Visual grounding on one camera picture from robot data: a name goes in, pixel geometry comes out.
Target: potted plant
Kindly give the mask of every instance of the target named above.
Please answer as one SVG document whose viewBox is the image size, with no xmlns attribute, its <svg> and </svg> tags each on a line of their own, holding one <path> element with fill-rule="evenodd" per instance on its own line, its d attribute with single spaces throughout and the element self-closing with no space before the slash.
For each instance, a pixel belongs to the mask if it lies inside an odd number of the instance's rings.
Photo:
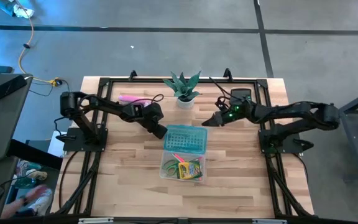
<svg viewBox="0 0 358 224">
<path fill-rule="evenodd" d="M 196 75 L 193 75 L 187 82 L 183 72 L 180 74 L 179 78 L 171 72 L 173 83 L 167 79 L 163 80 L 164 83 L 175 92 L 174 96 L 178 98 L 177 104 L 180 108 L 190 109 L 193 107 L 195 97 L 200 94 L 197 91 L 193 91 L 200 78 L 200 73 L 201 71 Z"/>
</svg>

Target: yellow cable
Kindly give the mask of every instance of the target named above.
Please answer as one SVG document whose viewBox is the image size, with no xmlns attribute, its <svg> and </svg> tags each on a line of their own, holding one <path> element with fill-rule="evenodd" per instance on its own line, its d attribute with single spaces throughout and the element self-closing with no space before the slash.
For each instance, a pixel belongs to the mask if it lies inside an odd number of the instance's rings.
<svg viewBox="0 0 358 224">
<path fill-rule="evenodd" d="M 34 25 L 31 21 L 31 18 L 30 16 L 28 15 L 27 13 L 27 10 L 25 9 L 25 7 L 23 7 L 23 5 L 19 2 L 19 0 L 16 0 L 16 2 L 19 4 L 19 6 L 24 10 L 25 14 L 27 15 L 27 17 L 29 18 L 29 21 L 30 21 L 30 25 L 31 25 L 31 37 L 29 39 L 29 41 L 27 41 L 27 45 L 29 46 L 30 43 L 31 43 L 31 40 L 32 38 L 34 37 Z M 23 50 L 22 50 L 22 53 L 20 54 L 19 56 L 19 60 L 17 61 L 17 63 L 19 64 L 19 68 L 20 70 L 22 70 L 22 73 L 27 73 L 25 72 L 25 70 L 23 69 L 22 67 L 22 59 L 23 59 L 23 55 L 24 55 L 24 52 L 25 52 L 26 48 L 23 47 Z M 45 83 L 49 83 L 53 86 L 56 86 L 56 81 L 53 79 L 53 80 L 43 80 L 43 79 L 40 79 L 40 78 L 36 78 L 36 77 L 33 77 L 34 80 L 37 80 L 37 81 L 40 81 L 40 82 L 45 82 Z"/>
</svg>

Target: power cord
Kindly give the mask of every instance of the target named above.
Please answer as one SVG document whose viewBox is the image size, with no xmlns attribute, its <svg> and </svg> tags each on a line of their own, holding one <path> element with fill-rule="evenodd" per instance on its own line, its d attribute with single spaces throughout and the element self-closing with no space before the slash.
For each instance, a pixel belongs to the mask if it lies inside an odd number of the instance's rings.
<svg viewBox="0 0 358 224">
<path fill-rule="evenodd" d="M 225 94 L 227 94 L 227 95 L 229 95 L 229 96 L 231 96 L 231 97 L 233 97 L 233 98 L 235 98 L 235 99 L 237 99 L 237 100 L 239 100 L 239 101 L 242 101 L 242 99 L 237 98 L 237 97 L 233 96 L 232 94 L 230 94 L 229 92 L 227 92 L 227 91 L 226 91 L 224 88 L 222 88 L 218 83 L 216 83 L 216 81 L 213 80 L 211 77 L 210 77 L 209 79 L 221 90 L 223 96 L 220 96 L 220 97 L 224 97 L 224 99 L 229 99 L 229 98 L 226 97 L 226 95 L 225 95 Z"/>
<path fill-rule="evenodd" d="M 0 187 L 2 187 L 2 186 L 3 186 L 4 184 L 6 184 L 6 183 L 12 182 L 13 180 L 19 180 L 19 179 L 21 179 L 21 178 L 27 177 L 28 175 L 30 175 L 30 174 L 32 174 L 32 173 L 34 173 L 34 172 L 40 171 L 41 169 L 35 170 L 35 171 L 32 171 L 32 172 L 29 172 L 28 174 L 26 174 L 26 175 L 24 175 L 24 176 L 22 176 L 22 177 L 16 177 L 16 178 L 13 178 L 13 179 L 11 179 L 11 180 L 7 180 L 7 181 L 1 183 L 1 184 L 0 184 Z"/>
<path fill-rule="evenodd" d="M 55 78 L 53 80 L 40 80 L 40 79 L 35 78 L 35 77 L 25 77 L 24 79 L 26 80 L 28 78 L 33 78 L 33 80 L 36 80 L 36 81 L 39 81 L 39 82 L 45 82 L 45 84 L 32 82 L 32 84 L 35 84 L 35 85 L 50 85 L 50 90 L 49 90 L 49 92 L 47 94 L 37 93 L 34 90 L 29 90 L 30 92 L 35 93 L 35 94 L 37 94 L 39 96 L 49 96 L 54 87 L 58 87 L 58 86 L 62 85 L 63 83 L 65 83 L 67 85 L 67 90 L 71 92 L 70 85 L 68 84 L 68 82 L 66 80 L 64 80 L 64 79 L 61 79 L 61 78 Z"/>
<path fill-rule="evenodd" d="M 59 209 L 62 208 L 62 187 L 63 187 L 63 179 L 65 178 L 65 174 L 68 168 L 68 165 L 70 164 L 71 160 L 74 158 L 75 154 L 77 154 L 78 151 L 74 152 L 70 158 L 68 158 L 67 163 L 65 165 L 65 168 L 62 172 L 62 178 L 60 179 L 60 185 L 59 185 Z"/>
<path fill-rule="evenodd" d="M 23 50 L 22 50 L 22 52 L 21 52 L 21 54 L 20 54 L 20 56 L 19 56 L 19 59 L 18 59 L 18 61 L 17 61 L 17 64 L 19 65 L 19 68 L 20 68 L 20 70 L 22 71 L 22 73 L 26 74 L 27 72 L 24 70 L 24 68 L 23 68 L 23 66 L 22 66 L 22 59 L 23 59 L 25 50 L 26 50 L 26 49 L 30 49 L 30 43 L 31 43 L 31 41 L 32 41 L 32 39 L 33 39 L 33 37 L 34 37 L 34 25 L 33 25 L 32 21 L 31 21 L 31 18 L 29 17 L 29 15 L 28 15 L 28 13 L 27 13 L 26 8 L 23 7 L 23 5 L 20 3 L 19 0 L 15 0 L 15 2 L 19 5 L 20 8 L 23 9 L 23 11 L 25 12 L 25 14 L 26 14 L 27 17 L 29 18 L 30 25 L 31 25 L 31 36 L 30 36 L 30 39 L 27 41 L 27 43 L 23 44 L 23 47 L 24 47 L 24 48 L 23 48 Z M 40 81 L 40 82 L 49 83 L 49 84 L 52 85 L 52 87 L 51 87 L 51 89 L 50 89 L 50 91 L 49 91 L 49 93 L 48 93 L 47 95 L 41 94 L 41 93 L 37 93 L 37 92 L 32 91 L 32 90 L 29 90 L 30 92 L 35 93 L 35 94 L 40 95 L 40 96 L 49 96 L 50 93 L 52 92 L 53 86 L 62 85 L 62 84 L 63 84 L 62 82 L 65 82 L 65 83 L 67 84 L 68 91 L 71 91 L 68 82 L 65 81 L 65 80 L 59 79 L 59 78 L 55 78 L 54 80 L 43 80 L 43 79 L 41 79 L 41 78 L 33 77 L 33 79 L 34 79 L 34 80 L 37 80 L 37 81 Z"/>
<path fill-rule="evenodd" d="M 57 119 L 55 119 L 53 122 L 55 123 L 55 130 L 57 131 L 57 132 L 59 132 L 59 136 L 63 136 L 62 135 L 62 132 L 60 132 L 60 130 L 57 128 L 57 121 L 60 121 L 61 119 L 65 119 L 66 117 L 60 117 L 60 118 L 57 118 Z"/>
<path fill-rule="evenodd" d="M 162 101 L 163 99 L 164 99 L 164 95 L 160 93 L 160 94 L 155 95 L 152 99 L 150 99 L 150 98 L 137 99 L 137 100 L 129 102 L 129 103 L 123 105 L 123 106 L 131 105 L 131 104 L 136 103 L 136 102 L 141 101 L 141 100 L 150 100 L 152 103 L 153 102 L 158 103 L 158 102 Z"/>
<path fill-rule="evenodd" d="M 293 155 L 294 155 L 296 158 L 298 158 L 298 159 L 301 161 L 301 163 L 303 164 L 303 167 L 305 168 L 306 182 L 309 184 L 308 168 L 307 168 L 305 162 L 303 162 L 303 159 L 302 159 L 298 154 L 293 153 Z"/>
</svg>

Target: clear plastic box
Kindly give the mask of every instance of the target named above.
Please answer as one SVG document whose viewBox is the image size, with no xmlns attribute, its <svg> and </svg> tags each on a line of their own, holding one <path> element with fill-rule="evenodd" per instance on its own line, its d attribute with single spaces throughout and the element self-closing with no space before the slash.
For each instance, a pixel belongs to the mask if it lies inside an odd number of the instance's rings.
<svg viewBox="0 0 358 224">
<path fill-rule="evenodd" d="M 177 166 L 177 164 L 179 164 L 180 161 L 177 159 L 178 157 L 180 159 L 183 159 L 185 162 L 189 162 L 191 164 L 190 167 L 188 167 L 188 169 L 185 169 L 184 172 L 179 171 L 179 167 Z M 186 179 L 186 177 L 182 175 L 184 179 L 181 179 L 180 175 L 183 173 L 186 173 L 187 175 L 185 176 L 187 177 L 197 174 L 201 174 L 201 176 Z M 202 182 L 206 178 L 205 155 L 164 150 L 161 160 L 160 177 L 173 180 Z"/>
</svg>

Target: plastic container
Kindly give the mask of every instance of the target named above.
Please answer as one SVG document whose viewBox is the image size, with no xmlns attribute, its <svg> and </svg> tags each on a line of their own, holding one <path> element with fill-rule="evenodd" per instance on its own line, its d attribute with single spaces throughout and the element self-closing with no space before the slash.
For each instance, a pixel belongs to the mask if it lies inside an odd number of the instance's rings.
<svg viewBox="0 0 358 224">
<path fill-rule="evenodd" d="M 160 177 L 182 181 L 204 181 L 207 130 L 186 125 L 168 125 L 167 129 Z"/>
<path fill-rule="evenodd" d="M 208 132 L 205 128 L 168 125 L 164 149 L 173 152 L 205 154 Z"/>
<path fill-rule="evenodd" d="M 184 172 L 179 171 L 177 164 L 180 161 L 177 159 L 177 156 L 191 164 L 189 169 L 186 169 Z M 161 160 L 160 177 L 181 181 L 202 182 L 206 178 L 205 155 L 164 150 Z"/>
</svg>

